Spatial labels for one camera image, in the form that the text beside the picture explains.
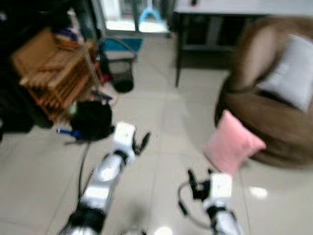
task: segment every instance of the brown bean bag chair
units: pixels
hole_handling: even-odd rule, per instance
[[[299,168],[313,163],[313,102],[304,113],[255,88],[280,59],[289,34],[313,41],[313,18],[266,17],[244,32],[220,93],[215,123],[228,109],[266,143],[254,159]]]

